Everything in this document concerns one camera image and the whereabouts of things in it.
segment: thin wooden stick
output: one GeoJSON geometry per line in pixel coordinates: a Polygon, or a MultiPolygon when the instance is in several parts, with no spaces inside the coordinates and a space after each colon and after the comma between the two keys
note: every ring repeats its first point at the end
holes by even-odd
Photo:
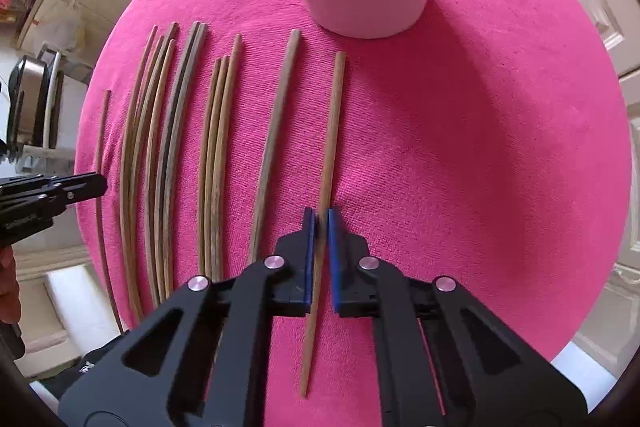
{"type": "Polygon", "coordinates": [[[231,48],[229,67],[226,70],[225,91],[222,95],[220,122],[216,139],[216,158],[213,164],[213,186],[211,192],[211,280],[213,282],[221,281],[223,277],[222,219],[224,213],[226,138],[228,136],[229,115],[231,114],[234,84],[238,74],[241,50],[242,35],[238,33],[231,48]]]}
{"type": "Polygon", "coordinates": [[[174,127],[175,109],[178,103],[178,93],[180,92],[180,86],[182,85],[182,78],[184,76],[184,70],[187,67],[187,59],[191,52],[191,46],[193,45],[193,39],[196,35],[196,31],[200,26],[199,22],[194,22],[191,25],[187,41],[185,43],[182,55],[180,56],[180,62],[178,63],[178,69],[175,72],[174,83],[172,85],[171,95],[169,97],[169,105],[164,113],[164,125],[162,126],[162,137],[160,139],[159,148],[159,164],[156,171],[156,196],[155,196],[155,208],[154,208],[154,243],[156,248],[156,260],[159,259],[160,263],[156,266],[158,276],[158,288],[159,297],[161,302],[164,302],[168,295],[166,294],[166,285],[164,283],[164,258],[166,252],[163,250],[163,234],[164,226],[166,223],[162,221],[162,215],[164,211],[164,174],[166,172],[167,162],[169,160],[169,145],[171,141],[172,128],[174,127]]]}
{"type": "Polygon", "coordinates": [[[132,142],[132,150],[131,150],[131,174],[129,177],[129,219],[131,220],[130,227],[130,237],[129,244],[131,245],[131,249],[136,251],[136,208],[138,203],[138,174],[140,172],[140,153],[142,152],[142,142],[146,137],[145,128],[148,126],[148,119],[150,115],[146,115],[148,111],[148,99],[151,94],[151,87],[153,82],[153,74],[156,68],[156,62],[158,61],[158,57],[160,51],[164,47],[164,36],[160,36],[158,41],[156,42],[156,46],[154,48],[154,52],[151,58],[151,62],[149,63],[149,67],[146,69],[145,82],[143,83],[143,89],[140,94],[140,103],[138,104],[138,110],[136,111],[136,115],[134,118],[133,124],[133,134],[135,136],[132,142]]]}
{"type": "Polygon", "coordinates": [[[175,105],[174,125],[171,130],[169,140],[169,155],[167,158],[166,171],[164,175],[164,207],[162,209],[162,249],[164,251],[164,286],[167,298],[174,292],[174,256],[173,256],[173,214],[174,214],[174,190],[176,163],[178,160],[178,150],[180,149],[180,138],[182,137],[182,127],[184,124],[184,104],[191,86],[193,70],[197,63],[200,50],[207,36],[207,25],[201,23],[198,26],[196,35],[193,38],[193,45],[189,52],[189,58],[184,68],[180,91],[175,105]]]}
{"type": "Polygon", "coordinates": [[[205,234],[204,234],[204,190],[207,179],[207,145],[209,144],[209,121],[213,109],[213,97],[218,85],[218,73],[220,73],[220,59],[216,58],[211,72],[209,92],[207,93],[207,103],[204,108],[204,118],[202,119],[202,138],[200,139],[200,163],[198,165],[198,272],[210,277],[206,272],[205,263],[205,234]]]}
{"type": "Polygon", "coordinates": [[[262,152],[262,163],[260,165],[260,177],[258,178],[258,190],[255,194],[254,203],[254,220],[251,224],[251,236],[249,240],[249,253],[247,256],[247,264],[255,263],[260,257],[260,238],[262,237],[262,225],[264,223],[264,211],[266,208],[267,191],[269,189],[269,177],[271,166],[273,165],[273,156],[275,154],[278,142],[278,130],[282,121],[282,113],[284,111],[284,102],[287,98],[287,88],[289,87],[289,79],[291,71],[296,60],[296,50],[298,42],[300,42],[300,30],[291,30],[287,50],[284,54],[282,67],[280,68],[280,79],[278,80],[278,89],[271,109],[271,120],[269,122],[269,130],[267,131],[267,139],[262,152]]]}
{"type": "MultiPolygon", "coordinates": [[[[142,105],[141,110],[141,118],[140,118],[140,126],[138,127],[138,133],[136,134],[136,142],[134,146],[134,151],[136,155],[134,156],[134,175],[135,175],[135,188],[133,189],[134,197],[131,198],[132,204],[136,201],[136,190],[138,190],[138,174],[139,167],[138,163],[140,161],[140,156],[142,156],[143,151],[148,152],[148,141],[146,141],[147,137],[151,134],[151,131],[156,130],[158,127],[158,120],[156,120],[156,127],[151,128],[152,119],[153,119],[153,109],[155,108],[156,95],[158,93],[158,84],[160,81],[162,65],[164,65],[164,59],[166,57],[166,52],[169,47],[169,42],[175,38],[175,34],[178,31],[178,23],[172,22],[169,25],[169,30],[167,32],[166,37],[160,37],[158,43],[161,42],[158,56],[156,57],[155,62],[153,62],[153,70],[151,76],[149,78],[149,86],[146,91],[146,96],[142,105]]],[[[162,86],[162,95],[164,96],[164,85],[162,86]]],[[[149,172],[149,169],[153,169],[155,172],[155,164],[150,165],[149,160],[146,160],[146,170],[145,170],[145,184],[147,183],[146,175],[149,172]]],[[[156,279],[156,264],[154,257],[154,244],[153,244],[153,219],[148,219],[148,191],[146,192],[144,198],[144,212],[145,212],[145,258],[146,258],[146,277],[149,284],[149,291],[151,294],[151,300],[153,302],[154,309],[158,307],[159,304],[159,296],[158,296],[158,281],[156,279]]],[[[136,243],[135,233],[131,239],[132,244],[136,243]]]]}
{"type": "Polygon", "coordinates": [[[151,114],[151,124],[149,125],[149,138],[146,142],[146,169],[145,169],[145,242],[146,242],[146,265],[149,275],[149,286],[152,287],[152,295],[158,296],[158,303],[164,301],[161,296],[164,295],[164,284],[159,284],[158,268],[161,266],[159,252],[156,250],[155,244],[155,219],[154,212],[156,208],[156,171],[158,164],[158,134],[160,127],[160,113],[162,112],[162,100],[164,100],[164,92],[166,88],[166,80],[169,76],[171,61],[174,58],[175,40],[169,41],[169,45],[164,55],[162,63],[162,71],[158,81],[158,90],[156,90],[156,99],[154,101],[154,109],[151,114]]]}
{"type": "MultiPolygon", "coordinates": [[[[109,100],[111,99],[111,91],[106,90],[102,98],[102,114],[100,116],[100,127],[98,128],[98,143],[96,145],[95,155],[95,171],[102,173],[102,154],[104,151],[104,128],[107,124],[107,112],[109,110],[109,100]]],[[[118,313],[118,306],[113,295],[113,286],[111,286],[111,277],[109,276],[109,265],[107,264],[107,251],[104,247],[104,227],[102,225],[102,198],[95,198],[95,228],[98,233],[98,252],[100,253],[100,263],[102,264],[102,278],[109,296],[109,304],[113,312],[113,318],[116,320],[118,330],[124,333],[122,321],[118,313]]]]}
{"type": "Polygon", "coordinates": [[[324,266],[324,250],[326,245],[326,211],[331,205],[331,191],[334,179],[335,146],[338,139],[340,124],[340,105],[342,103],[342,81],[344,79],[344,52],[335,54],[334,78],[331,85],[331,103],[329,107],[329,122],[324,139],[324,162],[322,164],[322,179],[320,184],[320,199],[318,203],[319,231],[314,248],[314,289],[311,302],[311,312],[306,319],[305,340],[302,347],[302,366],[300,367],[300,396],[306,398],[309,385],[309,374],[314,355],[316,337],[316,322],[318,321],[318,304],[320,301],[320,287],[322,284],[322,267],[324,266]]]}
{"type": "Polygon", "coordinates": [[[122,138],[122,153],[120,157],[120,236],[122,238],[122,257],[125,267],[125,280],[127,283],[127,292],[129,294],[129,304],[133,312],[134,320],[140,322],[142,318],[142,304],[140,303],[140,292],[138,291],[138,278],[136,276],[136,257],[135,252],[131,251],[129,243],[130,237],[130,216],[129,216],[129,176],[130,176],[130,149],[133,135],[133,123],[135,120],[136,105],[138,105],[138,94],[140,93],[140,83],[145,73],[146,61],[149,58],[151,45],[158,26],[154,26],[146,41],[145,50],[138,73],[133,85],[133,92],[129,100],[129,110],[127,111],[127,120],[124,127],[124,136],[122,138]]]}
{"type": "Polygon", "coordinates": [[[213,107],[209,118],[209,141],[207,143],[207,166],[205,173],[204,188],[204,266],[205,275],[211,279],[211,198],[213,196],[213,169],[216,159],[216,143],[218,142],[218,125],[220,124],[220,108],[222,107],[222,97],[225,90],[226,71],[229,67],[229,57],[222,57],[218,80],[216,82],[216,93],[213,97],[213,107]]]}

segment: pink towel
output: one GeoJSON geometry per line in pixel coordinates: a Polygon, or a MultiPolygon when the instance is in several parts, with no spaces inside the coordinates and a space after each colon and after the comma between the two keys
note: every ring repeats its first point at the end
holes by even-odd
{"type": "MultiPolygon", "coordinates": [[[[213,59],[243,34],[226,166],[225,271],[232,277],[246,262],[287,38],[301,28],[263,252],[298,229],[306,204],[317,204],[334,54],[344,50],[334,201],[346,225],[407,275],[457,277],[548,359],[571,339],[615,260],[630,183],[616,74],[576,0],[429,0],[412,28],[374,41],[323,30],[303,0],[133,0],[95,70],[76,161],[80,172],[94,168],[102,92],[113,89],[103,209],[109,268],[128,323],[118,225],[122,128],[146,37],[153,24],[164,30],[173,20],[180,50],[192,21],[210,28],[180,146],[176,285],[197,270],[196,176],[213,59]]],[[[138,281],[149,311],[142,210],[141,199],[138,281]]],[[[78,217],[96,260],[94,204],[79,205],[78,217]]],[[[325,291],[307,400],[297,392],[304,321],[276,320],[268,427],[380,425],[370,321],[339,319],[329,297],[325,291]]]]}

